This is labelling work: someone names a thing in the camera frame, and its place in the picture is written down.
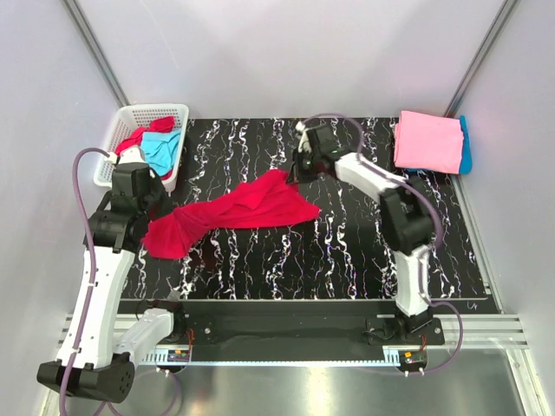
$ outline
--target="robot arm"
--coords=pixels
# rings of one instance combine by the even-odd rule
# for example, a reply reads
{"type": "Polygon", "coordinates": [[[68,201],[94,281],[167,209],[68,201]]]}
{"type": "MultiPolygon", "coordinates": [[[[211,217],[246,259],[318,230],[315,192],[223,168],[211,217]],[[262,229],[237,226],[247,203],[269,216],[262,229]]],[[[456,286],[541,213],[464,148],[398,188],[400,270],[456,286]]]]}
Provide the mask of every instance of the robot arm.
{"type": "Polygon", "coordinates": [[[404,329],[415,332],[432,320],[432,313],[421,296],[428,292],[428,245],[434,226],[426,208],[412,194],[394,183],[408,181],[424,193],[419,178],[405,179],[373,165],[370,171],[359,161],[356,153],[340,147],[327,126],[298,128],[299,146],[293,152],[289,183],[307,183],[319,174],[329,174],[349,183],[370,196],[380,205],[382,234],[394,251],[397,266],[397,296],[395,305],[404,329]]]}
{"type": "MultiPolygon", "coordinates": [[[[180,303],[160,301],[115,345],[113,340],[123,283],[147,232],[149,216],[156,211],[162,215],[167,203],[160,177],[145,163],[139,147],[126,150],[112,173],[112,191],[88,220],[95,242],[96,279],[69,377],[69,395],[121,403],[133,385],[135,367],[146,354],[160,340],[177,341],[184,333],[180,303]]],[[[38,370],[38,381],[58,392],[69,357],[75,352],[73,344],[90,285],[90,267],[86,249],[82,285],[68,334],[56,360],[41,364],[38,370]]]]}

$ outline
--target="red cloth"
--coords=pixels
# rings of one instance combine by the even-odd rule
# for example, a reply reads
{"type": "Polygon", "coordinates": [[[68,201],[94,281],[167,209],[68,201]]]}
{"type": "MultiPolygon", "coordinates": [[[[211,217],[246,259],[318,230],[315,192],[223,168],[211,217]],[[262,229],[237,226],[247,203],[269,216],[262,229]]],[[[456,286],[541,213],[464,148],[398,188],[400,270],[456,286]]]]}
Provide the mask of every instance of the red cloth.
{"type": "Polygon", "coordinates": [[[140,146],[140,143],[142,143],[142,134],[144,132],[170,133],[173,130],[174,124],[175,120],[173,119],[172,115],[154,120],[150,123],[150,126],[148,126],[148,128],[139,127],[134,132],[132,132],[129,137],[123,140],[115,148],[114,152],[119,156],[121,152],[131,146],[140,146]]]}
{"type": "Polygon", "coordinates": [[[223,197],[176,208],[148,225],[143,243],[152,257],[176,260],[215,228],[283,227],[316,218],[318,207],[296,185],[285,184],[286,178],[287,172],[270,170],[223,197]]]}

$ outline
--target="marble pattern surface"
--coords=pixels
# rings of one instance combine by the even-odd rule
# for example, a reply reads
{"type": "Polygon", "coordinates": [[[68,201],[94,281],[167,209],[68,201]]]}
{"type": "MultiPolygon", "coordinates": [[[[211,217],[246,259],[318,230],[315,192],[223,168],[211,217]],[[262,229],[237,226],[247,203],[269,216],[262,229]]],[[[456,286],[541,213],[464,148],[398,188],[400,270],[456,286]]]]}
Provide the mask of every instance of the marble pattern surface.
{"type": "MultiPolygon", "coordinates": [[[[366,156],[393,166],[396,119],[359,119],[366,156]]],[[[354,146],[356,130],[329,123],[336,139],[354,146]]],[[[293,119],[191,120],[175,206],[211,200],[253,181],[268,169],[289,170],[296,141],[293,119]]],[[[433,297],[485,295],[451,179],[418,172],[445,227],[444,246],[430,257],[433,297]]],[[[313,222],[279,229],[214,230],[179,261],[151,258],[144,248],[125,282],[124,298],[164,298],[178,290],[189,299],[376,299],[396,290],[392,251],[384,244],[380,210],[351,185],[319,179],[301,193],[321,208],[313,222]]]]}

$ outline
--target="stack of towels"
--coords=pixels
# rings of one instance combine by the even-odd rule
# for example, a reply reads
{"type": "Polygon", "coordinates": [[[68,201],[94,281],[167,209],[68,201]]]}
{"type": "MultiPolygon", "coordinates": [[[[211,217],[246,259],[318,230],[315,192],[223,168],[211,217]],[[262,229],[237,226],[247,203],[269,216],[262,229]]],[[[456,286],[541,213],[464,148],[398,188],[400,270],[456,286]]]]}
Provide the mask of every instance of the stack of towels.
{"type": "Polygon", "coordinates": [[[472,156],[464,116],[457,120],[401,111],[394,162],[409,170],[469,173],[472,156]]]}

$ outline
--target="pink towel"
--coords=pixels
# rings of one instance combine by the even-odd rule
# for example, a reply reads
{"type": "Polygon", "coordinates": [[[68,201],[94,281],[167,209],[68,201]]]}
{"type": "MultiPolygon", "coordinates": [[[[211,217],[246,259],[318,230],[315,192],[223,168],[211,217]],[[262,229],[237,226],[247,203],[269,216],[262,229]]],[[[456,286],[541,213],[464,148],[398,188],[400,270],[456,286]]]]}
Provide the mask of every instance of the pink towel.
{"type": "Polygon", "coordinates": [[[463,140],[456,119],[401,111],[395,127],[395,166],[459,173],[463,140]]]}

